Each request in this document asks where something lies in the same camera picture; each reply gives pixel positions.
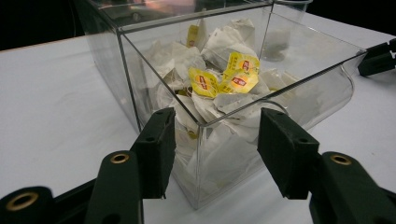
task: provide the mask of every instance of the white tabletop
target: white tabletop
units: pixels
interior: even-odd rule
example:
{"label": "white tabletop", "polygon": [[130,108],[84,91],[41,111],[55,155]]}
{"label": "white tabletop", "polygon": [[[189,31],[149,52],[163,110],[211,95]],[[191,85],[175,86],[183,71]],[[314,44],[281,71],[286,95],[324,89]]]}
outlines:
{"label": "white tabletop", "polygon": [[[303,23],[362,48],[394,36],[306,14]],[[85,37],[0,52],[0,198],[30,186],[58,196],[96,177],[102,158],[137,137],[92,60]],[[396,70],[354,77],[352,100],[311,133],[319,152],[357,159],[396,192]],[[262,171],[194,210],[171,177],[145,200],[146,223],[312,223],[309,201],[283,199]]]}

